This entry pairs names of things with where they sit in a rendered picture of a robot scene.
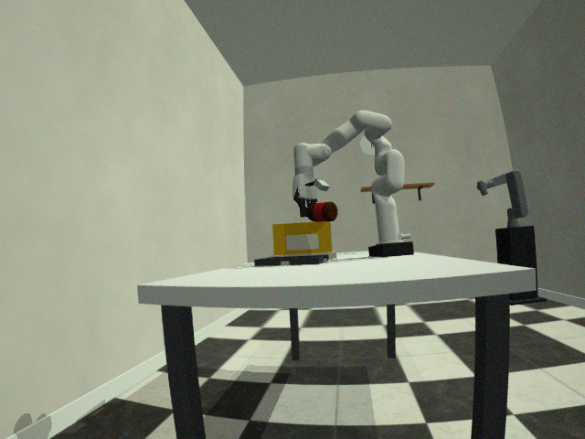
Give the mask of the yellow divided crate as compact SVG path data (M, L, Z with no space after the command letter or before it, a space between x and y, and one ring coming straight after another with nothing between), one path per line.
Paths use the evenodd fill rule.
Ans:
M272 224L274 255L332 252L331 221Z

